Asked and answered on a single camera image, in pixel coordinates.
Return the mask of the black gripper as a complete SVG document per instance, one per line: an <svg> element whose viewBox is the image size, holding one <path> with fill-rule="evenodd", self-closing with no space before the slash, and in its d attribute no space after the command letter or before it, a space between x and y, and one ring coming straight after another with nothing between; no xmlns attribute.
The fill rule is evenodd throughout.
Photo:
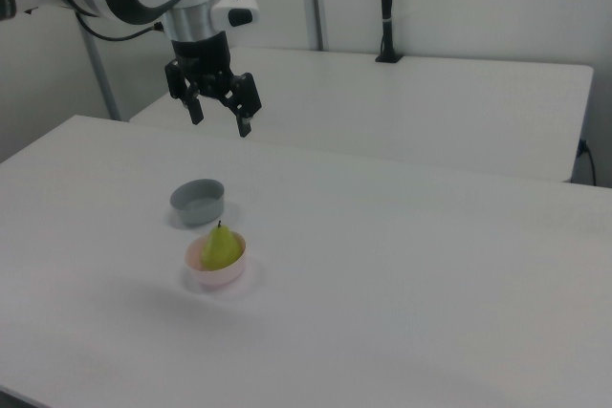
<svg viewBox="0 0 612 408"><path fill-rule="evenodd" d="M233 75L226 33L197 42L172 41L172 47L176 60L164 67L168 92L183 103L191 123L204 120L200 93L227 94L222 104L235 115L239 135L245 138L262 103L251 73Z"/></svg>

